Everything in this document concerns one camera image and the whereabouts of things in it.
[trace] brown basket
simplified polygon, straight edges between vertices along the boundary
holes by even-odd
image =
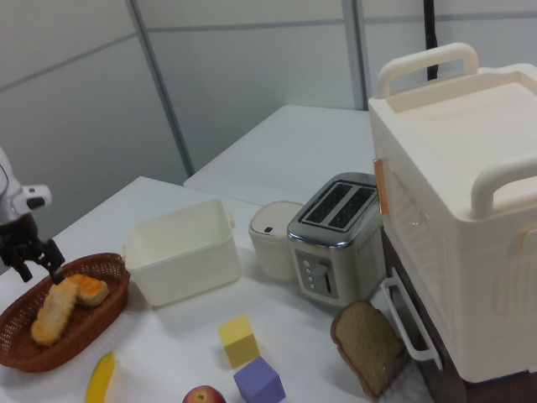
[[[130,274],[118,254],[94,254],[63,267],[65,276],[80,273],[107,282],[109,294],[97,307],[76,304],[62,339],[50,348],[39,346],[30,327],[49,294],[47,277],[18,298],[0,316],[0,364],[24,372],[44,372],[59,367],[89,346],[116,320],[128,298]]]

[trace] table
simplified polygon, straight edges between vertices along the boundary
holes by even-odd
[[[373,173],[369,113],[285,106],[185,181],[185,187],[266,205],[307,203],[343,172]]]
[[[209,193],[138,178],[55,237],[67,261],[101,252],[117,252],[137,222],[214,198]],[[129,301],[119,318],[70,362],[42,374],[0,367],[1,402],[62,403],[82,401],[97,360],[115,351],[117,369],[107,400],[177,402],[196,385],[209,384],[228,403],[243,402],[233,380],[216,326],[246,314],[262,356],[282,379],[285,402],[364,403],[356,376],[330,339],[335,312],[306,300],[295,284],[276,284],[263,274],[248,236],[248,223],[259,205],[218,197],[235,218],[234,238],[242,264],[236,282],[203,295],[151,307],[131,282]],[[8,270],[0,276],[0,309],[43,278],[24,284]],[[378,296],[373,304],[381,306]],[[429,402],[420,373],[409,366],[387,401]]]

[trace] white plastic container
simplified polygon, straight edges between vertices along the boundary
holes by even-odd
[[[232,228],[218,199],[135,225],[127,233],[124,260],[153,306],[200,294],[241,275]]]
[[[452,60],[464,74],[391,92]],[[537,370],[537,68],[451,44],[389,62],[369,107],[384,229],[459,375]]]
[[[275,201],[262,207],[250,221],[248,233],[265,274],[280,281],[297,281],[287,226],[304,205]]]

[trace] banana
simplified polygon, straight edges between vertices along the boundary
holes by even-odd
[[[104,403],[115,366],[116,355],[113,351],[99,359],[87,384],[86,403]]]

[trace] toast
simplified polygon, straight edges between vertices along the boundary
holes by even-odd
[[[353,302],[332,321],[331,338],[363,391],[373,399],[380,397],[387,386],[383,385],[383,369],[404,348],[384,314],[369,301]]]
[[[76,284],[65,280],[50,287],[30,329],[37,344],[51,347],[60,340],[75,308],[77,288]]]
[[[85,306],[98,306],[108,295],[106,282],[87,275],[71,275],[68,281],[78,286],[77,301]]]

